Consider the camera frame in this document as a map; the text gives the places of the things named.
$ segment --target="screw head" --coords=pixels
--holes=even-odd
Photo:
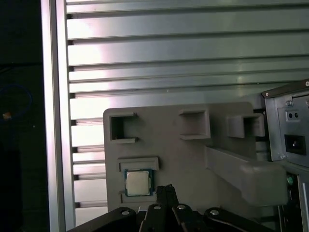
[[[293,178],[292,178],[291,176],[289,176],[289,177],[287,178],[287,181],[288,181],[288,184],[289,184],[289,185],[293,185],[294,180],[293,180]]]
[[[212,215],[219,215],[219,211],[218,210],[211,210],[211,214]]]
[[[293,105],[293,102],[292,102],[292,101],[286,101],[285,105],[286,105],[286,106],[292,106],[292,105]]]
[[[130,212],[126,210],[126,211],[122,211],[121,214],[122,214],[122,215],[129,215]]]
[[[183,209],[185,209],[185,206],[183,204],[180,204],[180,205],[177,206],[177,208],[183,210]]]

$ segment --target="metal frame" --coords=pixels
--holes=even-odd
[[[50,231],[65,231],[59,82],[56,34],[56,2],[42,0],[45,122]]]
[[[75,227],[66,2],[41,4],[50,230],[64,232]]]
[[[58,70],[60,94],[60,122],[62,142],[63,190],[65,203],[66,230],[75,227],[74,177],[71,142],[68,40],[67,40],[67,3],[56,0],[57,36],[58,36]]]

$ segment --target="gray plastic block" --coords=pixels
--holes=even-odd
[[[228,116],[226,123],[227,136],[229,137],[265,136],[264,116],[262,114]]]
[[[131,158],[131,159],[118,159],[118,170],[124,172],[128,169],[152,169],[159,170],[158,157],[148,158]]]
[[[125,122],[137,117],[135,112],[117,112],[110,114],[110,138],[113,144],[132,144],[138,141],[137,137],[127,137]]]
[[[211,126],[207,108],[181,109],[179,115],[183,118],[185,127],[180,134],[183,140],[209,139]]]
[[[287,202],[286,171],[281,165],[209,147],[205,148],[205,163],[208,169],[239,189],[252,206]]]
[[[192,135],[205,133],[205,111],[209,113],[211,138],[184,140],[187,136],[191,139]],[[128,112],[134,112],[136,116],[123,117],[125,138],[137,137],[139,140],[130,144],[114,143],[108,126],[111,117],[127,115]],[[257,210],[249,206],[240,191],[205,169],[204,163],[206,145],[256,158],[254,137],[235,139],[226,135],[226,117],[241,114],[253,114],[251,104],[237,102],[106,110],[104,147],[109,210],[122,206],[138,210],[140,205],[149,204],[152,199],[149,196],[134,199],[124,196],[125,175],[121,172],[119,160],[158,157],[160,167],[154,171],[154,187],[172,184],[179,201],[201,212],[220,205],[231,212],[255,216]],[[127,162],[123,162],[122,169],[128,168],[145,166],[127,166]]]
[[[284,205],[288,201],[285,169],[275,163],[254,161],[240,166],[241,194],[251,205]]]

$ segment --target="dark background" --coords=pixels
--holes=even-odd
[[[27,88],[33,98],[22,117],[0,122],[0,142],[7,146],[10,141],[20,156],[20,162],[8,162],[2,157],[2,170],[11,176],[13,167],[21,167],[23,231],[46,232],[49,225],[40,1],[1,0],[0,34],[0,91],[7,84],[18,84]],[[27,105],[24,91],[2,91],[0,118],[6,111],[14,115]],[[13,193],[12,199],[4,200],[14,205],[14,197],[18,202]]]

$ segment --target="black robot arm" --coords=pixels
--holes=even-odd
[[[201,215],[179,204],[172,185],[156,188],[156,203],[147,211],[117,208],[69,232],[273,232],[254,221],[221,208]]]

